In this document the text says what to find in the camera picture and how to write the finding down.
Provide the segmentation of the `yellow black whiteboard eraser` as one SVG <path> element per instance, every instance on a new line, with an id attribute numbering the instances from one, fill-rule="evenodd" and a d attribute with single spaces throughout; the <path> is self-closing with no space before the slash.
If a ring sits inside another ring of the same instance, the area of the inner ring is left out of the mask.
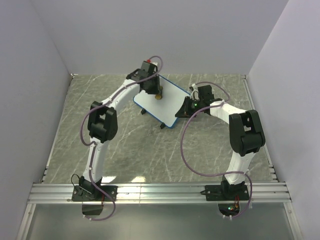
<path id="1" fill-rule="evenodd" d="M 156 100 L 161 100 L 162 98 L 163 98 L 163 87 L 160 86 L 158 93 L 155 95 L 155 99 Z"/>

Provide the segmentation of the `blue framed whiteboard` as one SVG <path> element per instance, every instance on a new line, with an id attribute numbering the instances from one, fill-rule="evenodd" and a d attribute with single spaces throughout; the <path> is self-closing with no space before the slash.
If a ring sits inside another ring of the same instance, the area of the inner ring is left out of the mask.
<path id="1" fill-rule="evenodd" d="M 178 118 L 175 116 L 182 107 L 185 97 L 190 94 L 163 76 L 159 76 L 163 87 L 162 98 L 141 91 L 133 98 L 133 102 L 156 118 L 162 126 L 173 128 Z"/>

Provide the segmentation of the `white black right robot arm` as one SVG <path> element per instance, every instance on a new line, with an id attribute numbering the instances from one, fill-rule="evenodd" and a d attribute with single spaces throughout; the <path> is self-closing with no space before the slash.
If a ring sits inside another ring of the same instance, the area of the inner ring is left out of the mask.
<path id="1" fill-rule="evenodd" d="M 185 165 L 195 174 L 204 177 L 222 176 L 222 181 L 217 190 L 205 188 L 205 192 L 221 200 L 249 200 L 250 193 L 245 185 L 248 167 L 266 143 L 260 116 L 256 110 L 244 110 L 228 104 L 221 98 L 210 100 L 194 100 L 187 96 L 175 116 L 188 118 L 188 124 L 199 113 L 206 113 L 216 117 L 229 127 L 229 142 L 232 148 L 231 160 L 224 173 L 205 174 L 192 169 L 187 163 L 183 153 L 183 139 L 186 130 L 183 130 L 180 140 L 180 154 Z"/>

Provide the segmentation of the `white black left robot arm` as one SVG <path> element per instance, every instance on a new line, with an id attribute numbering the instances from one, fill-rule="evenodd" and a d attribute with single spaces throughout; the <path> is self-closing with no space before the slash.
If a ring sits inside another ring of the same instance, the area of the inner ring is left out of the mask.
<path id="1" fill-rule="evenodd" d="M 91 104 L 89 112 L 84 117 L 88 119 L 89 142 L 84 140 L 84 122 L 81 123 L 80 140 L 89 147 L 89 156 L 78 184 L 89 201 L 96 201 L 101 194 L 105 193 L 101 188 L 102 168 L 108 144 L 118 131 L 118 111 L 141 91 L 151 95 L 162 93 L 158 71 L 146 72 L 136 69 L 126 76 L 123 84 L 108 98 L 101 102 L 94 101 Z"/>

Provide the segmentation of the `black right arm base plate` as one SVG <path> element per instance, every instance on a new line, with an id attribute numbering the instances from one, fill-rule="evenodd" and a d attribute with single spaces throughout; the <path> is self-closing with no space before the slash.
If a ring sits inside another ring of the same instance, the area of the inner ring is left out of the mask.
<path id="1" fill-rule="evenodd" d="M 205 185 L 200 194 L 206 201 L 248 201 L 250 198 L 246 185 Z"/>

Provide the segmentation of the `aluminium right side rail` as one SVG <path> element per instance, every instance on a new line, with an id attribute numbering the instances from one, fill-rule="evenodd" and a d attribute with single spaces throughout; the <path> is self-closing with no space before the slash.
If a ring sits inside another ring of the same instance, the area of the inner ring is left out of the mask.
<path id="1" fill-rule="evenodd" d="M 247 81 L 247 75 L 246 74 L 242 74 L 241 75 L 241 79 L 242 79 L 243 84 L 244 84 L 244 88 L 245 88 L 245 91 L 246 91 L 246 94 L 247 94 L 247 97 L 248 97 L 248 100 L 249 100 L 250 107 L 257 112 L 257 110 L 255 108 L 255 105 L 254 105 L 254 101 L 253 101 L 251 92 L 250 92 L 250 89 L 249 89 L 249 84 L 248 84 L 248 81 Z M 272 181 L 273 182 L 279 182 L 279 179 L 278 179 L 277 174 L 276 174 L 276 170 L 274 168 L 274 165 L 272 163 L 272 160 L 271 160 L 271 157 L 270 157 L 267 145 L 266 145 L 266 137 L 265 137 L 263 126 L 262 126 L 261 123 L 258 124 L 258 134 L 261 136 L 261 139 L 262 139 L 262 146 L 260 148 L 263 149 L 264 154 L 266 156 L 266 160 L 268 162 L 268 169 L 269 169 L 269 173 L 270 173 L 270 175 L 272 177 Z"/>

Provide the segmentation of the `aluminium rail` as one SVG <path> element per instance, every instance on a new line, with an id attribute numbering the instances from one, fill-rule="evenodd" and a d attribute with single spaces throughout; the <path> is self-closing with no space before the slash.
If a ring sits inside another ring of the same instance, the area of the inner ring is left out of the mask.
<path id="1" fill-rule="evenodd" d="M 255 108 L 255 105 L 254 105 L 254 101 L 253 101 L 251 92 L 250 92 L 250 89 L 249 89 L 249 84 L 248 84 L 248 81 L 247 81 L 247 75 L 246 74 L 242 74 L 241 75 L 241 79 L 242 79 L 243 84 L 244 84 L 244 88 L 245 88 L 245 91 L 246 91 L 246 94 L 247 94 L 247 97 L 248 97 L 248 100 L 249 100 L 250 107 L 257 112 L 257 110 Z M 268 162 L 268 169 L 269 169 L 269 173 L 270 173 L 270 175 L 272 177 L 272 181 L 273 182 L 279 182 L 279 179 L 278 179 L 277 174 L 276 174 L 276 170 L 274 168 L 274 165 L 272 163 L 272 160 L 271 160 L 271 157 L 270 157 L 267 145 L 266 145 L 266 137 L 265 137 L 263 126 L 262 126 L 261 123 L 258 124 L 258 134 L 261 136 L 261 139 L 262 139 L 262 146 L 260 148 L 263 149 L 264 154 L 266 156 L 266 160 Z"/>
<path id="2" fill-rule="evenodd" d="M 209 203 L 200 192 L 207 183 L 124 183 L 117 188 L 116 204 L 202 204 Z M 99 204 L 73 201 L 72 184 L 34 184 L 28 204 Z M 287 203 L 291 197 L 284 182 L 252 184 L 252 203 Z"/>

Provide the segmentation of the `aluminium front rail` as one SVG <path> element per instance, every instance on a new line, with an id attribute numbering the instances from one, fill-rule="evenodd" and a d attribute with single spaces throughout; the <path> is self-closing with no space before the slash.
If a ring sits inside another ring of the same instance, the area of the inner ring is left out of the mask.
<path id="1" fill-rule="evenodd" d="M 207 183 L 124 183 L 117 188 L 116 204 L 202 204 L 209 203 L 200 192 Z M 34 184 L 28 204 L 99 204 L 73 201 L 72 184 Z M 252 203 L 287 203 L 291 197 L 284 182 L 252 184 Z"/>

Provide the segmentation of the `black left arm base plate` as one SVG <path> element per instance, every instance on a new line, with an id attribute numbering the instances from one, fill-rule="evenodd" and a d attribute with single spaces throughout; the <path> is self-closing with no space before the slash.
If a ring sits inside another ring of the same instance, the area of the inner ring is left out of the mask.
<path id="1" fill-rule="evenodd" d="M 109 195 L 105 196 L 101 191 L 96 189 L 88 191 L 76 185 L 73 189 L 71 200 L 73 202 L 111 202 L 117 198 L 118 187 L 115 185 L 102 185 L 100 188 Z"/>

